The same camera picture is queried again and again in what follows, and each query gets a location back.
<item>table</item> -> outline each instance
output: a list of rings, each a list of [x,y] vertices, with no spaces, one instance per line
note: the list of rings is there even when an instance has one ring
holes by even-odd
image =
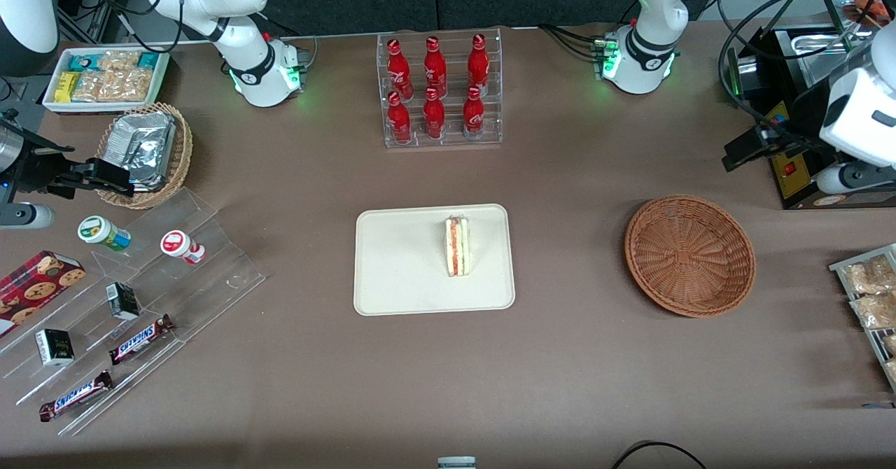
[[[858,408],[892,395],[826,266],[893,242],[894,211],[788,213],[764,163],[725,173],[751,119],[716,83],[720,23],[692,23],[647,96],[540,31],[503,35],[505,143],[436,153],[384,149],[375,36],[323,39],[307,92],[271,109],[234,93],[211,45],[177,49],[161,99],[195,132],[188,186],[271,277],[77,437],[0,401],[2,466],[591,469],[646,438],[710,467],[893,466],[896,414]],[[41,134],[86,158],[109,121],[48,114]],[[755,246],[755,288],[725,316],[673,316],[627,272],[631,214],[675,193],[725,207]],[[57,223],[0,234],[0,271],[41,249],[89,258],[81,219],[138,215],[86,192],[32,201]],[[355,313],[358,214],[481,203],[509,211],[512,307]]]

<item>cookie box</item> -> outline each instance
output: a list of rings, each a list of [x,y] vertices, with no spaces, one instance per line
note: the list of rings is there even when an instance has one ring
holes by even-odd
[[[84,278],[81,263],[44,250],[0,280],[0,337]]]
[[[158,47],[153,47],[153,45],[150,45],[150,47],[154,49],[161,49]],[[44,99],[42,102],[43,106],[45,106],[49,111],[56,112],[60,115],[94,115],[118,114],[118,112],[137,109],[138,106],[146,106],[155,103],[156,97],[159,96],[159,90],[162,87],[162,80],[165,77],[167,64],[169,63],[169,60],[171,58],[171,55],[169,54],[159,55],[159,59],[156,61],[153,70],[153,79],[150,80],[150,89],[146,93],[146,98],[143,101],[107,101],[95,103],[55,101],[54,91],[55,89],[57,89],[59,81],[63,78],[63,73],[69,70],[71,61],[77,57],[98,54],[106,50],[145,52],[145,50],[140,47],[140,45],[103,45],[102,47],[65,49],[62,54],[59,55],[59,61],[57,62],[55,70],[53,71],[53,76],[50,78],[49,87],[47,88],[47,92],[44,93]]]

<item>sandwich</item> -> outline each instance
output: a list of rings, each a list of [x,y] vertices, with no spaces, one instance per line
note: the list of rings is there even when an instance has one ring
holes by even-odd
[[[448,277],[466,277],[473,268],[470,256],[470,224],[464,217],[445,220],[445,253]]]

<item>red-capped bottle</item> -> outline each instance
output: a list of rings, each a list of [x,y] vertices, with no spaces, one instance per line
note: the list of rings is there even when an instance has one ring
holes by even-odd
[[[445,98],[448,94],[448,66],[439,49],[439,39],[435,36],[426,38],[426,58],[423,59],[423,68],[426,70],[426,85],[434,87],[439,92],[439,98]]]
[[[414,84],[410,83],[410,65],[407,58],[401,54],[401,44],[396,39],[386,42],[389,51],[389,79],[393,83],[393,89],[399,92],[402,102],[413,98]]]
[[[426,134],[432,140],[442,138],[445,133],[445,105],[439,99],[439,92],[434,86],[426,88],[426,103],[423,103],[423,117],[426,118]]]
[[[393,137],[399,144],[410,142],[410,114],[407,107],[401,103],[398,92],[389,92],[389,127],[393,130]]]
[[[486,37],[481,33],[473,35],[473,52],[467,60],[470,86],[479,88],[479,95],[489,93],[489,54],[486,52]]]
[[[486,108],[480,99],[480,89],[470,86],[467,93],[467,102],[463,105],[463,135],[467,140],[479,140],[482,137],[482,119],[486,115]]]

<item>wicker basket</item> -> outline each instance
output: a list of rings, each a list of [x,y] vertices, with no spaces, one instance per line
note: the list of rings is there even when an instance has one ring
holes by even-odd
[[[735,309],[756,277],[753,246],[736,220],[688,195],[655,199],[634,214],[625,261],[650,299],[684,316]]]
[[[170,114],[177,121],[177,130],[175,131],[174,146],[171,148],[171,157],[169,159],[169,168],[167,168],[167,182],[157,192],[137,192],[134,197],[123,197],[111,191],[98,191],[99,197],[108,204],[114,204],[117,207],[127,207],[134,210],[145,210],[147,208],[156,207],[163,201],[173,197],[173,195],[183,186],[183,180],[186,179],[186,172],[190,168],[190,156],[193,154],[193,134],[190,132],[190,125],[183,120],[183,115],[176,108],[165,103],[153,103],[153,105],[141,106],[133,111],[125,112],[125,116],[134,114],[148,114],[150,112],[165,112]],[[106,134],[99,141],[99,149],[97,157],[101,157],[106,150],[106,142],[109,141],[109,134],[112,132],[112,125],[106,128]]]

